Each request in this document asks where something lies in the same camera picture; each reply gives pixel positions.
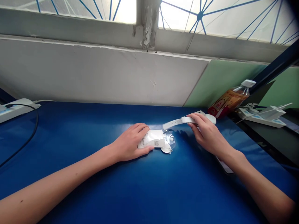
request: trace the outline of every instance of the plastic bottle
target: plastic bottle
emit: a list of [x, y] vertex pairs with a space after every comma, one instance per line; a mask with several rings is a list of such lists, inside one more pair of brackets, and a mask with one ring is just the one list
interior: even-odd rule
[[255, 81], [246, 79], [240, 86], [229, 89], [208, 109], [208, 113], [216, 118], [228, 115], [249, 97], [249, 88], [255, 84]]

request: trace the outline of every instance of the black cable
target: black cable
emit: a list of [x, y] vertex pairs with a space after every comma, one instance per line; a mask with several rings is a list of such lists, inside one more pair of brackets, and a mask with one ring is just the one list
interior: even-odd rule
[[25, 104], [9, 104], [9, 105], [6, 105], [6, 108], [11, 108], [13, 105], [20, 105], [20, 106], [27, 106], [27, 107], [30, 107], [32, 108], [33, 110], [35, 110], [36, 112], [36, 123], [35, 123], [35, 128], [32, 132], [32, 135], [30, 136], [30, 138], [21, 146], [21, 148], [19, 148], [14, 154], [12, 154], [7, 160], [5, 160], [3, 163], [1, 163], [0, 165], [0, 168], [5, 164], [7, 163], [11, 158], [13, 158], [19, 151], [21, 151], [27, 144], [28, 142], [30, 142], [30, 140], [33, 138], [33, 136], [35, 135], [35, 132], [37, 130], [37, 126], [38, 126], [38, 112], [37, 112], [37, 109], [35, 109], [34, 107], [32, 106], [29, 106], [29, 105], [25, 105]]

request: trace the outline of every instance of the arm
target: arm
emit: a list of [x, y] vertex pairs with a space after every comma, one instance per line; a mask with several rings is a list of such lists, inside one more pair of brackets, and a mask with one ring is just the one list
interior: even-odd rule
[[231, 147], [209, 119], [201, 114], [190, 114], [188, 117], [195, 119], [200, 129], [188, 124], [197, 142], [236, 173], [268, 221], [271, 224], [286, 223], [295, 202], [258, 172], [243, 153]]
[[149, 127], [131, 126], [112, 144], [59, 170], [0, 201], [1, 223], [37, 223], [86, 179], [119, 161], [148, 154], [154, 147], [137, 149]]

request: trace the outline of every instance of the watch strap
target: watch strap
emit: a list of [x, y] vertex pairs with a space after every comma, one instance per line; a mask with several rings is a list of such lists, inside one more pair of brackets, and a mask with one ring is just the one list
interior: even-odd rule
[[178, 125], [178, 124], [182, 124], [182, 119], [181, 118], [170, 121], [170, 122], [167, 122], [167, 123], [163, 124], [162, 127], [163, 127], [164, 130], [167, 130], [167, 129], [171, 128], [172, 126], [175, 126], [175, 125]]

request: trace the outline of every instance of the forearm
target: forearm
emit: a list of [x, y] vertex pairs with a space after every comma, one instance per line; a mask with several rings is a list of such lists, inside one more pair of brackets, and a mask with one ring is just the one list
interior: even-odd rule
[[2, 199], [1, 223], [37, 223], [82, 182], [114, 163], [105, 147]]
[[223, 161], [237, 174], [271, 224], [288, 220], [294, 201], [258, 172], [243, 153], [233, 150], [224, 156]]

